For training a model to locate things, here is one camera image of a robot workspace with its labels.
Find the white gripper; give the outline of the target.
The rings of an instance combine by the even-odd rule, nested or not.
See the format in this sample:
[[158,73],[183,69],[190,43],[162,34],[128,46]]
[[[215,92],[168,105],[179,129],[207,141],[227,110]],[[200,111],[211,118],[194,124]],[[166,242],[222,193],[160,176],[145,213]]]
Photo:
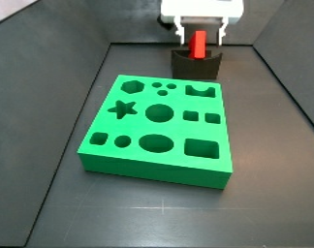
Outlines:
[[243,0],[162,0],[162,20],[175,23],[180,45],[184,45],[182,23],[222,23],[218,29],[218,45],[222,46],[226,28],[243,16]]

